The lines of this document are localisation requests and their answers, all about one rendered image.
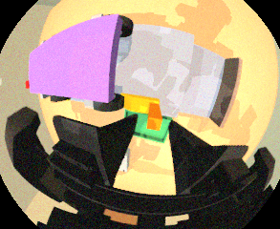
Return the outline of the purple wheeled trolley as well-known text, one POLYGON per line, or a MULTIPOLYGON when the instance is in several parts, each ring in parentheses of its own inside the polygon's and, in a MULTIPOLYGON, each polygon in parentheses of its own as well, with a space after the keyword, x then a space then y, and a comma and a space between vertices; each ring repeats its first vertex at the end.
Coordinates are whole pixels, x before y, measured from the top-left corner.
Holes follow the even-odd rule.
POLYGON ((44 39, 29 56, 30 92, 52 103, 78 98, 91 110, 121 111, 125 96, 114 93, 118 46, 132 28, 125 15, 101 13, 44 39))

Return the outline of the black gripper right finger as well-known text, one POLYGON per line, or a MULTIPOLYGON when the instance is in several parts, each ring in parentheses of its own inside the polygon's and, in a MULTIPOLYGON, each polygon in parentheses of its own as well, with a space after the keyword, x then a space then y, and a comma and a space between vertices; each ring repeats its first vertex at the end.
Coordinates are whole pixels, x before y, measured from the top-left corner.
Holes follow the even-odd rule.
POLYGON ((247 145, 211 146, 204 139, 190 133, 174 119, 170 119, 169 140, 173 171, 175 173, 175 195, 190 194, 190 188, 207 177, 221 160, 243 159, 249 150, 247 145))

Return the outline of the yellow wheel chock with orange handle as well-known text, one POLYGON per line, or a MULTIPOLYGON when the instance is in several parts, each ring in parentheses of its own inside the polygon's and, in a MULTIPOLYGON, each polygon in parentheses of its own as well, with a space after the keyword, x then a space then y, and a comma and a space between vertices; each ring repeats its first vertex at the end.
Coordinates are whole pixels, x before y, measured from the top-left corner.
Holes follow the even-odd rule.
POLYGON ((146 129, 160 130, 162 126, 162 111, 160 111, 159 99, 125 93, 121 93, 121 95, 125 96, 124 110, 148 115, 146 129))

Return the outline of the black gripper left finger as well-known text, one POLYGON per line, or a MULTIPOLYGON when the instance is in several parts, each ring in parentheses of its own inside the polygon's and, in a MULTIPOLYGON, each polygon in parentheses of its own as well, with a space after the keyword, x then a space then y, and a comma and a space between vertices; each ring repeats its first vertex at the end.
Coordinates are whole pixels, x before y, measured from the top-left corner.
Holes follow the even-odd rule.
POLYGON ((137 115, 126 115, 116 122, 98 127, 55 114, 53 123, 58 140, 70 142, 86 152, 94 153, 105 186, 112 187, 125 152, 131 144, 137 115))

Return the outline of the green tray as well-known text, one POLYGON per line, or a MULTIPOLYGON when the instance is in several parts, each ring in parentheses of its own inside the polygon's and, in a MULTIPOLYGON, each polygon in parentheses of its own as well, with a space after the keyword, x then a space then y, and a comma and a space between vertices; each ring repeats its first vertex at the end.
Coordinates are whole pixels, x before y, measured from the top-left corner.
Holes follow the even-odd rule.
POLYGON ((147 135, 158 137, 158 138, 163 138, 166 133, 167 125, 169 125, 169 121, 165 121, 165 119, 163 119, 160 130, 146 129, 147 115, 137 115, 137 123, 136 123, 135 131, 137 131, 137 133, 147 134, 147 135))
MULTIPOLYGON (((128 115, 128 112, 129 112, 129 114, 135 114, 135 115, 148 115, 148 114, 137 114, 137 112, 131 112, 131 111, 124 110, 124 116, 123 117, 128 115)), ((173 117, 170 117, 170 115, 162 115, 162 119, 165 119, 165 121, 170 122, 170 119, 173 119, 173 117)), ((147 134, 137 133, 137 131, 135 131, 133 133, 133 136, 135 136, 135 137, 144 138, 144 140, 150 140, 150 141, 154 141, 154 142, 158 141, 158 142, 161 142, 162 144, 165 144, 167 135, 169 135, 169 130, 167 130, 167 129, 166 129, 165 136, 163 138, 158 138, 158 137, 150 136, 150 135, 147 135, 147 134)))

